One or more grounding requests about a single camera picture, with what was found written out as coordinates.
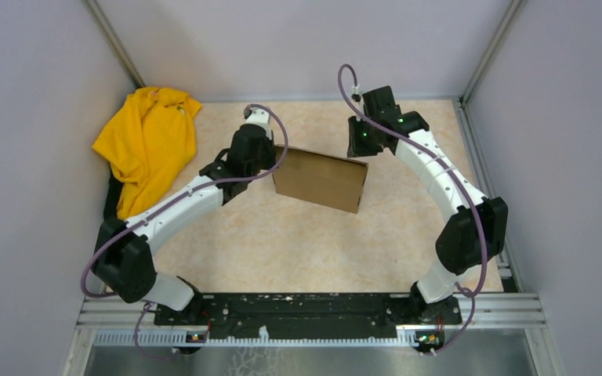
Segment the brown cardboard box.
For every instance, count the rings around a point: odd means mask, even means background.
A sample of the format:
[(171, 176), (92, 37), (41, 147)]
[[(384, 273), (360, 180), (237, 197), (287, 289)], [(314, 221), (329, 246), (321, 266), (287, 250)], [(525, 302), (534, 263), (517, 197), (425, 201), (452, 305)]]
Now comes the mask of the brown cardboard box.
[(349, 213), (358, 213), (368, 163), (290, 146), (273, 171), (276, 193)]

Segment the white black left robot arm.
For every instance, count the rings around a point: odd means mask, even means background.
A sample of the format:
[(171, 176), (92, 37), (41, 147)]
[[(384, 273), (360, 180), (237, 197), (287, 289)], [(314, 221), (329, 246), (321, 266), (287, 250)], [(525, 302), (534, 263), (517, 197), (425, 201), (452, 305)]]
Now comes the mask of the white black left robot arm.
[(262, 122), (247, 121), (184, 188), (139, 215), (103, 222), (89, 272), (124, 302), (153, 302), (172, 309), (185, 324), (204, 312), (201, 292), (181, 277), (159, 272), (154, 253), (179, 231), (226, 205), (276, 163), (274, 134)]

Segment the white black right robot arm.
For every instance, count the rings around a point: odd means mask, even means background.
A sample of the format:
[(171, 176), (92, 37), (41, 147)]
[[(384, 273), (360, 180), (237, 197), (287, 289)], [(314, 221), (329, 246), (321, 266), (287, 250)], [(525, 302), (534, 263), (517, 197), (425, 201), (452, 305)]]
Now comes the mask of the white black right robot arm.
[(348, 120), (348, 157), (371, 157), (389, 150), (419, 178), (445, 221), (435, 242), (437, 261), (411, 289), (410, 312), (431, 322), (463, 275), (487, 264), (504, 246), (508, 206), (489, 198), (450, 161), (430, 126), (416, 111), (403, 112), (390, 86), (361, 92), (355, 85), (346, 99), (356, 114)]

